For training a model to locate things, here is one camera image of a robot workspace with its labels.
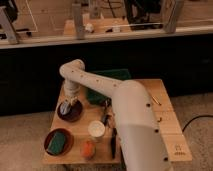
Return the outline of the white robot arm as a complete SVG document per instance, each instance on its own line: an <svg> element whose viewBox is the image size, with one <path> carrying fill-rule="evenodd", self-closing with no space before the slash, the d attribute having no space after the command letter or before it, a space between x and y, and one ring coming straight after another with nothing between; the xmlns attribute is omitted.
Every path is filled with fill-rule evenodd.
<svg viewBox="0 0 213 171"><path fill-rule="evenodd" d="M141 83L85 72L80 59L61 65L59 72L66 95L75 97L83 85L111 99L127 171L173 171L151 97Z"/></svg>

